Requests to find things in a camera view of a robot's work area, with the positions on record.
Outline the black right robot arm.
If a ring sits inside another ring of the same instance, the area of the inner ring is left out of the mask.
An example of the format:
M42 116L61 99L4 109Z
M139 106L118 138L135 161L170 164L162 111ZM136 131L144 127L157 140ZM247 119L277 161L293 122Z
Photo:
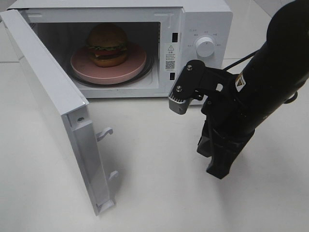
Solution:
M309 77L309 3L295 0L280 8L267 28L267 39L221 92L202 107L206 120L199 154L210 157L207 173L222 179L254 134L277 108L295 99Z

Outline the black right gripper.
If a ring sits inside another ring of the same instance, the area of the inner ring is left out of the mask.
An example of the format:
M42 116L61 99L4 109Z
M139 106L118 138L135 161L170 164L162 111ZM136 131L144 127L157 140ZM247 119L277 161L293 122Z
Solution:
M198 90L207 96L202 106L206 115L197 152L211 157L206 172L223 179L249 142L256 128L256 107L251 97L242 96L235 82L236 74L220 69L207 68Z

